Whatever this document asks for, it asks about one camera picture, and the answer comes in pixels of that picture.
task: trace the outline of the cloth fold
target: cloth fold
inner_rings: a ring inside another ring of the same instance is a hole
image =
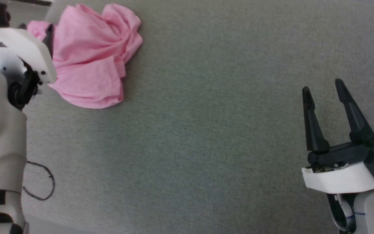
[[[31,21],[27,31],[39,40],[48,22]],[[108,4],[102,14],[82,4],[68,6],[55,27],[53,63],[57,81],[49,86],[83,108],[100,109],[123,101],[125,63],[142,44],[141,20],[132,10]]]

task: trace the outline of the curved black wire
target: curved black wire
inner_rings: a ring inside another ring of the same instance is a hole
[[[45,169],[46,172],[49,174],[49,178],[52,179],[53,188],[52,188],[52,191],[50,192],[50,194],[49,194],[47,197],[45,197],[45,198],[38,197],[38,196],[32,194],[32,193],[29,192],[29,191],[27,190],[27,188],[24,187],[24,186],[22,187],[22,189],[23,189],[23,190],[25,191],[25,193],[27,193],[30,197],[33,197],[33,198],[35,198],[35,199],[37,199],[37,200],[45,201],[45,200],[49,199],[49,198],[53,195],[53,193],[55,192],[55,188],[56,188],[56,181],[55,181],[55,177],[53,176],[52,172],[51,172],[50,169],[48,169],[46,166],[41,165],[41,164],[39,164],[39,163],[31,162],[31,161],[28,161],[28,160],[27,160],[27,163],[30,163],[30,164],[32,164],[32,165],[39,166],[39,167],[42,167],[43,169]]]

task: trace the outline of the pink towel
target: pink towel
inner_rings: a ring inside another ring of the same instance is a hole
[[[83,108],[106,108],[123,100],[125,63],[142,44],[141,20],[130,9],[106,5],[102,15],[87,6],[68,6],[55,28],[53,63],[57,81],[49,86]],[[31,21],[27,31],[46,36],[48,22]]]

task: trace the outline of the floor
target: floor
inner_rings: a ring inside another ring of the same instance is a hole
[[[29,3],[20,3],[15,1],[0,0],[7,4],[8,11],[11,14],[11,26],[17,27],[21,23],[28,23],[31,20],[43,20],[48,6],[39,6]],[[86,231],[79,231],[62,225],[57,225],[43,219],[25,214],[27,222],[30,223],[30,234],[89,234]]]

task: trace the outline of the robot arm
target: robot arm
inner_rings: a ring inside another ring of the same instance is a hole
[[[4,12],[0,26],[6,27],[6,18]],[[22,109],[39,93],[39,85],[56,81],[56,71],[52,46],[27,31],[0,28],[0,43],[0,234],[28,234],[21,207],[27,162],[27,117]]]
[[[350,139],[330,147],[319,127],[315,104],[303,88],[308,162],[307,188],[326,193],[334,223],[342,234],[374,234],[374,132],[347,87],[336,80],[340,102],[350,124]]]

